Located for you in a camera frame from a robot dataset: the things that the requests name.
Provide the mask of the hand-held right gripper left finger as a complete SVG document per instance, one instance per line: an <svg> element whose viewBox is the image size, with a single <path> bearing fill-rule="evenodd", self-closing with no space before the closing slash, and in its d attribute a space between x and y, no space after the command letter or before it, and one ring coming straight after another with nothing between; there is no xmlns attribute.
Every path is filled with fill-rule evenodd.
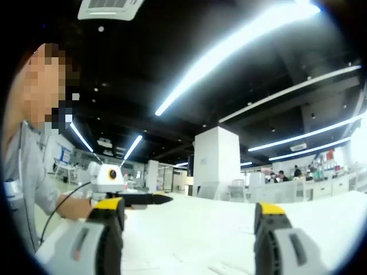
<svg viewBox="0 0 367 275"><path fill-rule="evenodd" d="M48 243L42 264L50 274L121 274L124 200L105 199L85 222L75 222Z"/></svg>

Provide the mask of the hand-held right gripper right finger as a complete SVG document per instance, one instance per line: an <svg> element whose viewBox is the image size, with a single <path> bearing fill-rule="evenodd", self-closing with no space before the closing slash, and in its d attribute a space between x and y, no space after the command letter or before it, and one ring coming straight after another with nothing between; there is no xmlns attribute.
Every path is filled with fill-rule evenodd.
<svg viewBox="0 0 367 275"><path fill-rule="evenodd" d="M292 226L285 211L270 203L256 204L253 251L256 274L329 274L317 244Z"/></svg>

